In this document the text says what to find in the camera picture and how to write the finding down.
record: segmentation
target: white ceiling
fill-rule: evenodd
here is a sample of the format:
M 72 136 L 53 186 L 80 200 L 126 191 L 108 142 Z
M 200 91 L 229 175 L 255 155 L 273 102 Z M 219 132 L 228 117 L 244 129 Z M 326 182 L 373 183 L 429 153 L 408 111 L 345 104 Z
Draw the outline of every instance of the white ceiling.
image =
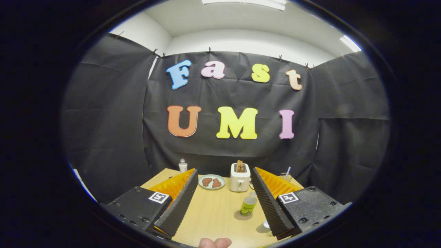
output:
M 352 51 L 340 41 L 343 34 L 287 1 L 285 11 L 243 3 L 202 4 L 202 0 L 169 0 L 146 13 L 172 37 L 217 29 L 248 29 L 295 38 L 335 57 Z

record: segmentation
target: orange letter u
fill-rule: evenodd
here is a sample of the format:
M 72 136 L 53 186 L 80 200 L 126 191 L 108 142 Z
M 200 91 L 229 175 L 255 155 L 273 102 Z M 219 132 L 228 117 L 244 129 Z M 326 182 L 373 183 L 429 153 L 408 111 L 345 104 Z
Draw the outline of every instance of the orange letter u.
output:
M 196 127 L 198 125 L 198 113 L 202 110 L 198 106 L 189 106 L 187 111 L 190 112 L 190 121 L 188 122 L 188 127 L 182 129 L 179 127 L 179 116 L 184 110 L 181 106 L 169 106 L 168 111 L 168 130 L 174 136 L 178 137 L 188 137 L 192 136 L 196 132 Z

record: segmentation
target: straw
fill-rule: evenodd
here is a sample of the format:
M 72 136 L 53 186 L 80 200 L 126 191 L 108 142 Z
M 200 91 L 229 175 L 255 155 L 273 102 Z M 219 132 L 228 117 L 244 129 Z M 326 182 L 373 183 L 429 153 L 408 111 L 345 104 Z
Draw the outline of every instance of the straw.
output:
M 285 178 L 288 178 L 289 170 L 291 170 L 291 166 L 288 167 L 288 171 L 286 172 Z

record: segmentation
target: pink letter i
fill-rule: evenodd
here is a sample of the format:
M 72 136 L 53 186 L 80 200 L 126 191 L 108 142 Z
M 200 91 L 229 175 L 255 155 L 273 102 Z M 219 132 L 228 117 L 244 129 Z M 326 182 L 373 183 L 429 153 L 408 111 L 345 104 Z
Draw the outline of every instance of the pink letter i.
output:
M 294 115 L 294 111 L 283 109 L 279 111 L 279 114 L 282 116 L 282 132 L 279 137 L 281 139 L 294 138 L 294 133 L 292 132 L 292 116 Z

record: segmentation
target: white wall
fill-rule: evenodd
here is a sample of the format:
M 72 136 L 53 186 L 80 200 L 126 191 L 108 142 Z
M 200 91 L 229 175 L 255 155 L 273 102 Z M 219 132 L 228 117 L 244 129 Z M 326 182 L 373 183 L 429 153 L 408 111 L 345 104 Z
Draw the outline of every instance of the white wall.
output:
M 162 55 L 172 39 L 171 35 L 145 12 L 140 12 L 121 23 L 110 31 L 112 34 L 132 40 L 150 50 L 158 48 L 157 54 Z
M 254 30 L 209 30 L 173 37 L 165 53 L 167 55 L 189 52 L 231 51 L 267 55 L 317 66 L 335 56 L 324 50 L 286 36 Z

